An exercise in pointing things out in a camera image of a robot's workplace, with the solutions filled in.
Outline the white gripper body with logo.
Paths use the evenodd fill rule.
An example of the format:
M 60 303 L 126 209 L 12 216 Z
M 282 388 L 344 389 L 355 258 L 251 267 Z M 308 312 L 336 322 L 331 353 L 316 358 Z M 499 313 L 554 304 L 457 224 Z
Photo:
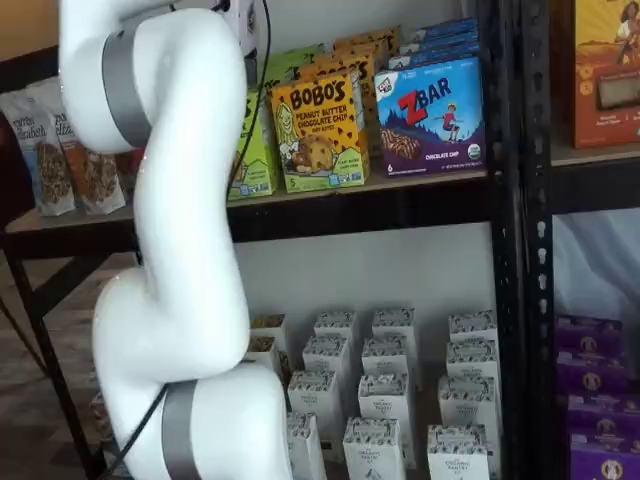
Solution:
M 220 14 L 232 29 L 244 56 L 257 51 L 254 0 L 219 0 L 212 10 Z

